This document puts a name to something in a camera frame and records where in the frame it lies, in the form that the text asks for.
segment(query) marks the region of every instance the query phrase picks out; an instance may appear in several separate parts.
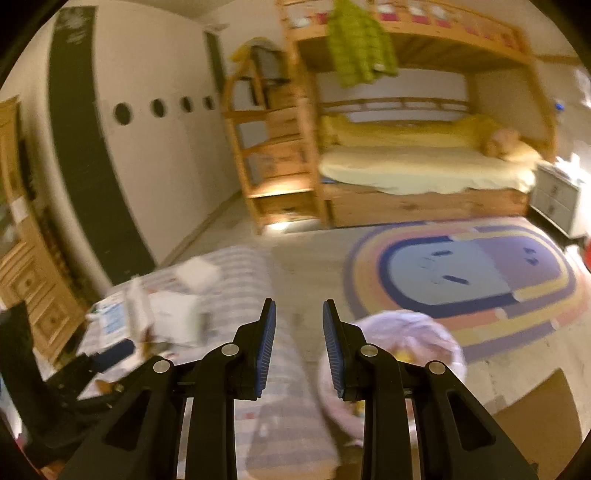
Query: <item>wooden furniture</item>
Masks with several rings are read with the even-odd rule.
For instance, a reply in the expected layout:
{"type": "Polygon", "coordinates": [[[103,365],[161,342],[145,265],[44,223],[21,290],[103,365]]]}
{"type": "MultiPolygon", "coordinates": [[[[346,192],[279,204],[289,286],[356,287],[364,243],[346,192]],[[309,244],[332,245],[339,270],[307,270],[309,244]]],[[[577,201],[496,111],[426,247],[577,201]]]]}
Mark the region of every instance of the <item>wooden furniture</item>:
{"type": "Polygon", "coordinates": [[[258,230],[276,221],[310,217],[319,218],[324,226],[353,226],[523,214],[527,207],[525,196],[512,190],[468,191],[452,196],[425,194],[418,196],[421,198],[405,199],[367,187],[322,183],[317,133],[323,113],[349,111],[358,115],[385,110],[475,113],[479,111],[476,75],[499,69],[518,69],[524,74],[543,119],[545,139],[523,140],[546,159],[555,156],[554,114],[537,79],[535,58],[519,29],[444,0],[366,1],[367,9],[389,33],[401,68],[461,73],[466,78],[468,101],[385,96],[323,102],[316,74],[334,70],[326,25],[332,2],[276,0],[285,36],[290,83],[281,86],[281,93],[266,85],[255,59],[249,58],[227,82],[224,92],[224,111],[236,166],[258,230]],[[265,109],[234,110],[236,82],[245,75],[252,78],[254,94],[265,109]],[[256,121],[266,122],[269,140],[245,148],[239,126],[256,121]],[[262,168],[262,182],[258,184],[253,182],[246,166],[253,163],[266,165],[262,168]]]}
{"type": "Polygon", "coordinates": [[[390,195],[371,187],[336,183],[324,186],[324,198],[332,224],[340,227],[518,216],[526,213],[528,196],[513,189],[390,195]]]}
{"type": "Polygon", "coordinates": [[[16,99],[0,103],[0,299],[7,307],[27,303],[35,347],[55,362],[85,321],[84,309],[60,275],[27,200],[17,112],[16,99]]]}
{"type": "Polygon", "coordinates": [[[555,168],[540,166],[530,206],[569,239],[582,238],[591,228],[591,189],[571,181],[555,168]]]}

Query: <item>dark wall stripe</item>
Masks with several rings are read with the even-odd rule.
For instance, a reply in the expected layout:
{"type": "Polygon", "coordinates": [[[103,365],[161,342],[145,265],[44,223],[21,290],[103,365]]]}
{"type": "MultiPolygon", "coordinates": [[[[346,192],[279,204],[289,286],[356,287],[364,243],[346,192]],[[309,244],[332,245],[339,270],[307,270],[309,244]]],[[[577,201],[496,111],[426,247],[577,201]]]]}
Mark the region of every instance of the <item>dark wall stripe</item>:
{"type": "Polygon", "coordinates": [[[49,59],[49,110],[70,202],[107,276],[118,284],[155,264],[119,188],[95,112],[95,16],[95,7],[59,12],[49,59]]]}

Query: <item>baseboard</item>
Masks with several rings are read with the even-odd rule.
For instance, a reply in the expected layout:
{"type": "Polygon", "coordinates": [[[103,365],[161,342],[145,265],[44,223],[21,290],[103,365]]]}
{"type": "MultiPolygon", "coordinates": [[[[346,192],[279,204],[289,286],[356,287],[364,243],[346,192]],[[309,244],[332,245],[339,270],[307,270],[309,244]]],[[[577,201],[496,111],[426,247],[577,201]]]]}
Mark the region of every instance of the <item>baseboard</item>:
{"type": "Polygon", "coordinates": [[[166,268],[170,267],[174,264],[178,257],[191,245],[199,236],[209,227],[215,220],[217,220],[221,214],[232,204],[235,202],[240,196],[242,192],[239,190],[238,192],[234,193],[228,200],[224,200],[220,205],[210,213],[207,218],[201,222],[197,228],[188,234],[173,250],[166,256],[164,260],[162,260],[158,268],[166,268]]]}

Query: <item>bed rail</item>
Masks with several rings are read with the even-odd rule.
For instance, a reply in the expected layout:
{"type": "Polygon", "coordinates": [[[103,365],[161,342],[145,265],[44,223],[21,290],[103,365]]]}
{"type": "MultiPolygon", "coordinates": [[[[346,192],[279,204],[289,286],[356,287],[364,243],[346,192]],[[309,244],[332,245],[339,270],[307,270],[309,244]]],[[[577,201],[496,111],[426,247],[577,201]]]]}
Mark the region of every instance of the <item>bed rail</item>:
{"type": "Polygon", "coordinates": [[[339,100],[336,102],[321,102],[323,112],[379,112],[391,110],[427,110],[439,112],[471,111],[470,102],[446,98],[427,97],[380,97],[339,100]]]}
{"type": "MultiPolygon", "coordinates": [[[[353,0],[392,34],[448,38],[492,51],[519,63],[531,61],[517,27],[444,0],[353,0]]],[[[284,25],[296,41],[326,35],[333,0],[277,0],[284,25]]]]}

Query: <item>striped blanket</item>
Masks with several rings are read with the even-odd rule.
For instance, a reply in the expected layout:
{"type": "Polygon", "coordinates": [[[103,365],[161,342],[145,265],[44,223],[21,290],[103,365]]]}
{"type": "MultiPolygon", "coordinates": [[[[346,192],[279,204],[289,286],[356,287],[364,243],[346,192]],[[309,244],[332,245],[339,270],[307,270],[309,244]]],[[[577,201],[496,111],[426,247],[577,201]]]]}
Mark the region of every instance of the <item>striped blanket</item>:
{"type": "MultiPolygon", "coordinates": [[[[209,293],[212,318],[207,345],[175,348],[168,358],[180,364],[203,358],[211,349],[232,341],[237,328],[258,320],[265,298],[273,296],[269,263],[264,254],[247,247],[230,247],[204,255],[222,269],[223,280],[209,293]]],[[[142,277],[149,290],[188,293],[174,267],[142,277]]],[[[115,287],[110,293],[125,288],[115,287]]],[[[256,402],[235,402],[236,464],[239,480],[324,480],[334,476],[337,453],[324,426],[316,398],[310,391],[303,363],[277,306],[277,330],[267,388],[256,402]]],[[[79,353],[98,348],[99,326],[91,323],[79,353]]],[[[98,376],[115,381],[137,367],[123,361],[98,376]]],[[[97,395],[94,384],[84,396],[97,395]]],[[[188,426],[190,402],[184,424],[188,426]]],[[[177,477],[184,478],[188,428],[183,428],[177,477]]]]}

